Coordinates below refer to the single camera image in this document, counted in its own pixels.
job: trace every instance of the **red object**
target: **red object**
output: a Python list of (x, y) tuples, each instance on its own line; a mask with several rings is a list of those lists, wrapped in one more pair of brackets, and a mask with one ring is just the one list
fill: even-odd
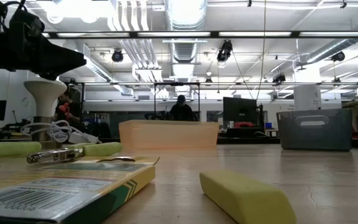
[(235, 122), (234, 123), (234, 127), (235, 128), (241, 128), (241, 127), (254, 127), (254, 124), (252, 124), (251, 122)]
[(70, 108), (68, 107), (68, 103), (59, 106), (59, 109), (66, 115), (66, 120), (68, 120), (70, 115)]

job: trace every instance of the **box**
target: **box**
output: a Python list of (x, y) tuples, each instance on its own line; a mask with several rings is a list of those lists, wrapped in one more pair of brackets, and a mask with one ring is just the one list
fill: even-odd
[(219, 123), (131, 120), (119, 124), (125, 149), (215, 148)]
[(277, 121), (283, 149), (352, 149), (349, 109), (279, 112)]
[(0, 223), (100, 223), (154, 179), (158, 159), (84, 157), (0, 175)]

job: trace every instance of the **person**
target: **person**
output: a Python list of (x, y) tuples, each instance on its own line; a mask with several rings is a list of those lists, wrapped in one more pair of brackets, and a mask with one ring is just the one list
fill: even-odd
[(81, 126), (81, 105), (71, 99), (71, 93), (66, 90), (59, 96), (59, 103), (55, 110), (54, 121), (67, 120), (70, 126)]
[(170, 114), (174, 121), (194, 121), (193, 110), (186, 104), (186, 97), (183, 95), (178, 96), (178, 101), (172, 106)]

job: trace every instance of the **white cable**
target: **white cable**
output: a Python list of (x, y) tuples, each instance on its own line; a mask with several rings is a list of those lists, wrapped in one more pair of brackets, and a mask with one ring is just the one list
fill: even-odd
[[(61, 124), (61, 123), (66, 124), (66, 126), (58, 126), (58, 124)], [(40, 125), (48, 126), (48, 127), (41, 128), (36, 131), (32, 131), (31, 133), (27, 133), (24, 131), (25, 128), (29, 128), (31, 126), (40, 126)], [(20, 132), (22, 134), (24, 134), (25, 136), (31, 136), (35, 133), (39, 133), (42, 131), (46, 131), (49, 137), (51, 137), (54, 141), (59, 142), (59, 143), (65, 142), (70, 137), (70, 135), (73, 133), (78, 133), (86, 139), (89, 139), (89, 136), (90, 136), (89, 134), (82, 133), (80, 130), (78, 130), (74, 127), (71, 127), (70, 124), (65, 120), (56, 121), (56, 122), (53, 122), (52, 124), (50, 124), (50, 123), (32, 123), (32, 124), (27, 124), (20, 128)]]

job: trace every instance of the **bin handle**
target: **bin handle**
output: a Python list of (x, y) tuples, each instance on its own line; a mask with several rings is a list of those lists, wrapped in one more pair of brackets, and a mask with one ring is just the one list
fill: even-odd
[(317, 127), (328, 124), (329, 118), (323, 115), (299, 116), (295, 118), (295, 123), (302, 127)]

